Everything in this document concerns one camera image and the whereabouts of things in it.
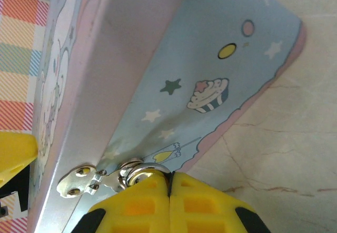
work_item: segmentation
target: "marble surface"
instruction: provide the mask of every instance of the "marble surface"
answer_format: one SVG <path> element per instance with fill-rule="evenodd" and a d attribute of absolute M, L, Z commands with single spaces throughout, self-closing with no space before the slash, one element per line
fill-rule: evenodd
<path fill-rule="evenodd" d="M 273 233 L 337 232 L 337 0 L 278 0 L 307 26 L 300 57 L 189 171 Z"/>

